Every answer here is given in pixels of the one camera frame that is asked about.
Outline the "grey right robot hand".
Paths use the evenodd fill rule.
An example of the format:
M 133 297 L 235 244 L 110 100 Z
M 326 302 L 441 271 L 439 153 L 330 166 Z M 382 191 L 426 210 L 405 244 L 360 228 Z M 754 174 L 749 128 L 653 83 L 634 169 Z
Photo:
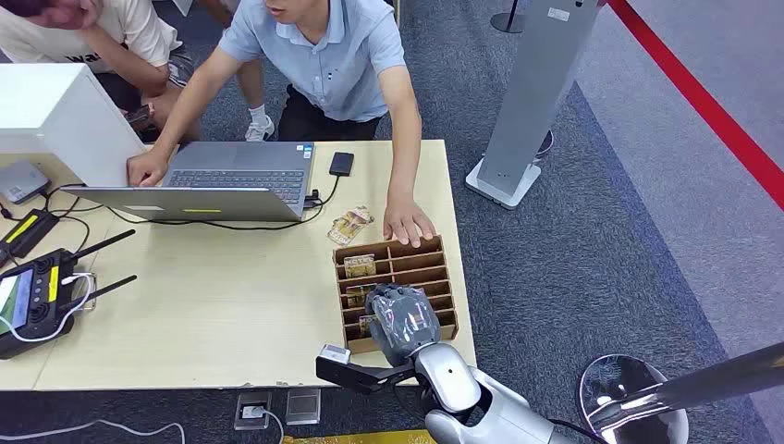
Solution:
M 371 336 L 393 367 L 441 340 L 440 323 L 422 288 L 377 284 L 365 297 L 365 313 L 374 317 Z

